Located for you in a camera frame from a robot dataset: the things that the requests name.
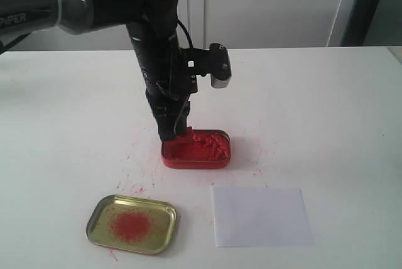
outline red powder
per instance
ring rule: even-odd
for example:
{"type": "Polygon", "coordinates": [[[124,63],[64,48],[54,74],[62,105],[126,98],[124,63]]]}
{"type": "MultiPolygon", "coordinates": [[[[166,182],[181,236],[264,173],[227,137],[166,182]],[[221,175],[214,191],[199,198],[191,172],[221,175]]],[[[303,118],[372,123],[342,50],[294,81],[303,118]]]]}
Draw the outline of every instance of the red powder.
{"type": "Polygon", "coordinates": [[[111,231],[124,242],[141,241],[151,227],[149,217],[141,212],[123,212],[111,220],[111,231]]]}
{"type": "Polygon", "coordinates": [[[229,158],[229,153],[229,140],[225,136],[197,130],[194,130],[192,140],[165,146],[165,156],[170,160],[219,161],[229,158]]]}

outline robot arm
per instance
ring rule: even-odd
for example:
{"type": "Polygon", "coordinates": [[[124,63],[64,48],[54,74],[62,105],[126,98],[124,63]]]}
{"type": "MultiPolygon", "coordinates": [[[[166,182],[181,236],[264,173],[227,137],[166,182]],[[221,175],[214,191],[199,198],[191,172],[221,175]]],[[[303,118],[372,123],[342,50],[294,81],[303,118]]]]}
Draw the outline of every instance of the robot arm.
{"type": "Polygon", "coordinates": [[[170,141],[186,132],[197,75],[211,74],[213,87],[225,87],[231,78],[222,45],[212,44],[210,50],[180,48],[177,4],[178,0],[0,0],[0,37],[54,26],[79,35],[126,25],[160,138],[170,141]]]}

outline white paper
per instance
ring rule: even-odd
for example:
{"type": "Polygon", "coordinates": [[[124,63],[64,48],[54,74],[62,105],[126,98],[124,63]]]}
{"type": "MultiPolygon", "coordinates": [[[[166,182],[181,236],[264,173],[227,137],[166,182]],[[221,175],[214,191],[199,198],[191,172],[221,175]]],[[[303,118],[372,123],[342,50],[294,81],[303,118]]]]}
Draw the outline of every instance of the white paper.
{"type": "Polygon", "coordinates": [[[218,247],[313,245],[300,189],[212,187],[218,247]]]}

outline white table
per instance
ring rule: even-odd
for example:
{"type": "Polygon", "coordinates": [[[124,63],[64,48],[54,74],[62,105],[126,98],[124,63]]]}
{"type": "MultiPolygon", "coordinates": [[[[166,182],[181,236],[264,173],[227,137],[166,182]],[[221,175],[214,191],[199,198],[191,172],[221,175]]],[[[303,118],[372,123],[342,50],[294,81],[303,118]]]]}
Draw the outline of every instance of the white table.
{"type": "Polygon", "coordinates": [[[134,52],[0,58],[0,267],[401,268],[402,67],[385,48],[231,50],[190,125],[232,138],[227,169],[172,170],[134,52]],[[216,248],[210,186],[301,188],[314,247],[216,248]],[[160,256],[89,243],[109,194],[174,204],[160,256]]]}

